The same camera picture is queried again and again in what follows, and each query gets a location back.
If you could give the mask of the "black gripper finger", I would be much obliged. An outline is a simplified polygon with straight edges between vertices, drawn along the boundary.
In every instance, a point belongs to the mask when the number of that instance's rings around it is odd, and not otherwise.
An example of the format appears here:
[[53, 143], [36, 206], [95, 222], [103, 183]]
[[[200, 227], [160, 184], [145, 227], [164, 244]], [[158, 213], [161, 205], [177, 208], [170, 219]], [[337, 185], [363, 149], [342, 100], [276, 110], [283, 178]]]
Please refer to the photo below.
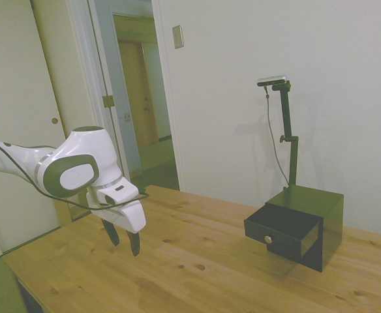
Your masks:
[[130, 241], [130, 249], [133, 256], [137, 256], [140, 253], [140, 234], [127, 231], [127, 235]]
[[115, 229], [115, 226], [111, 222], [108, 222], [107, 220], [104, 220], [103, 218], [101, 219], [101, 221], [112, 244], [114, 246], [117, 246], [120, 243], [120, 240], [119, 240], [118, 233]]

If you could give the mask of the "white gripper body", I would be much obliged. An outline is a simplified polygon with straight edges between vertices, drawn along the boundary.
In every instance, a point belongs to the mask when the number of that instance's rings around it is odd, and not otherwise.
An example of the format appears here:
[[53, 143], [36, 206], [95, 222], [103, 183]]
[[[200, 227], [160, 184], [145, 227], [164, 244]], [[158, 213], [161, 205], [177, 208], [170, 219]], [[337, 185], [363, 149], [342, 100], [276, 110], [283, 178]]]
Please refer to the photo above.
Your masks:
[[133, 201], [112, 209], [92, 211], [92, 213], [131, 233], [138, 233], [146, 225], [144, 208], [140, 201]]

